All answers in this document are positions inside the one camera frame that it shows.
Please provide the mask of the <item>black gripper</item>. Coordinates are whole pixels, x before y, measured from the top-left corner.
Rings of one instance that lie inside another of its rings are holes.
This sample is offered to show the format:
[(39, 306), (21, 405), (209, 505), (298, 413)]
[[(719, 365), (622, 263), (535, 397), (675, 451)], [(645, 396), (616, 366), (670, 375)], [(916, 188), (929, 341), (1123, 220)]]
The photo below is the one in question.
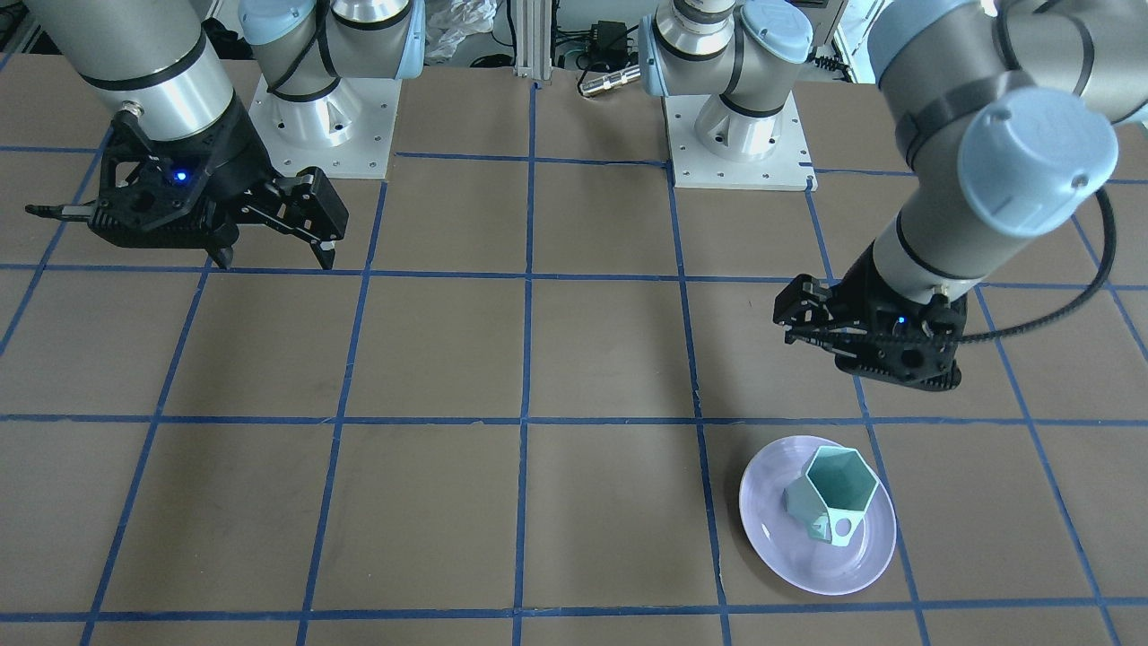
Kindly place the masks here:
[(967, 322), (967, 298), (905, 299), (878, 274), (872, 247), (839, 283), (797, 275), (775, 299), (771, 320), (786, 327), (786, 342), (838, 353), (838, 369), (926, 392), (962, 383), (956, 344)]

